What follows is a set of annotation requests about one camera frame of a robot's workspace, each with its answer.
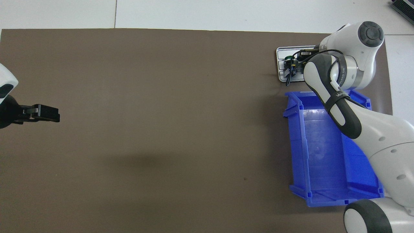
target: black cable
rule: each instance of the black cable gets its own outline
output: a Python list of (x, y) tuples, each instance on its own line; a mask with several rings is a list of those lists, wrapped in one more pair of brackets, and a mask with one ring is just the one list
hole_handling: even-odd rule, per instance
[[(344, 54), (343, 52), (341, 52), (341, 51), (339, 51), (339, 50), (336, 50), (336, 49), (327, 49), (327, 50), (324, 50), (324, 51), (319, 51), (319, 52), (317, 52), (317, 53), (315, 53), (315, 54), (312, 54), (312, 55), (310, 55), (309, 57), (307, 57), (306, 59), (304, 59), (303, 61), (301, 61), (301, 62), (298, 62), (298, 64), (297, 64), (297, 66), (299, 66), (299, 65), (301, 65), (301, 64), (303, 64), (303, 63), (306, 63), (306, 62), (308, 62), (308, 60), (310, 60), (312, 57), (314, 57), (316, 54), (320, 54), (320, 53), (326, 53), (326, 52), (337, 52), (337, 53), (340, 53), (340, 54)], [(294, 58), (294, 56), (296, 55), (296, 54), (298, 54), (300, 51), (298, 51), (298, 52), (296, 52), (296, 53), (294, 53), (293, 55), (292, 55), (292, 57), (291, 57), (291, 69), (290, 69), (290, 71), (289, 71), (289, 76), (288, 76), (288, 78), (286, 79), (286, 86), (289, 86), (289, 84), (290, 84), (290, 78), (292, 77), (292, 73), (293, 73), (293, 68), (292, 68), (292, 63), (293, 63), (293, 58)]]
[(339, 62), (338, 62), (338, 58), (337, 58), (337, 56), (334, 56), (335, 58), (336, 58), (336, 60), (332, 63), (332, 65), (329, 67), (329, 69), (328, 69), (328, 74), (330, 74), (331, 73), (331, 70), (332, 70), (332, 68), (334, 67), (334, 65), (335, 64), (337, 64), (338, 63), (338, 70), (341, 70), (341, 67), (339, 66)]
[(289, 84), (290, 84), (290, 79), (292, 77), (293, 67), (294, 67), (293, 60), (295, 59), (295, 55), (298, 54), (298, 53), (300, 53), (300, 52), (301, 52), (300, 50), (297, 51), (297, 52), (295, 52), (292, 55), (292, 57), (290, 58), (290, 70), (289, 70), (289, 76), (286, 78), (286, 86), (289, 86)]

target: small screw hole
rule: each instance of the small screw hole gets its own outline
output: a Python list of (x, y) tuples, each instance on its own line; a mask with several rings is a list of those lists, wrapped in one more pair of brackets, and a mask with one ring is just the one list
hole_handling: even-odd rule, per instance
[(399, 175), (399, 176), (397, 176), (397, 180), (402, 180), (402, 179), (404, 179), (405, 177), (407, 177), (407, 176), (406, 176), (406, 175), (404, 175), (404, 174)]

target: blue storage bin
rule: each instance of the blue storage bin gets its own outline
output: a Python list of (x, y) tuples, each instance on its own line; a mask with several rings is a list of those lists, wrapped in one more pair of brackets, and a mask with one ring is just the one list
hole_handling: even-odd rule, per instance
[[(371, 110), (371, 101), (356, 91), (349, 96)], [(313, 92), (287, 92), (294, 184), (290, 190), (310, 207), (346, 205), (384, 197), (367, 157), (343, 135)]]

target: white tile floor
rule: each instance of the white tile floor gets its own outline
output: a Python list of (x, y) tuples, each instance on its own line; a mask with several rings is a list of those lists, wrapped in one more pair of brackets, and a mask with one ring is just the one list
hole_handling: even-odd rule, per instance
[(381, 25), (387, 35), (394, 115), (414, 124), (414, 25), (391, 9), (390, 2), (0, 0), (0, 29), (128, 27), (331, 33), (348, 22), (370, 20)]

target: gray joint cap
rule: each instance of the gray joint cap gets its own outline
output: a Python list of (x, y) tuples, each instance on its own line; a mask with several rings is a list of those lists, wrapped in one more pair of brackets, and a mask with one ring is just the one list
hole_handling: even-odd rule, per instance
[(383, 29), (376, 23), (365, 21), (358, 29), (359, 40), (368, 47), (377, 47), (384, 40)]

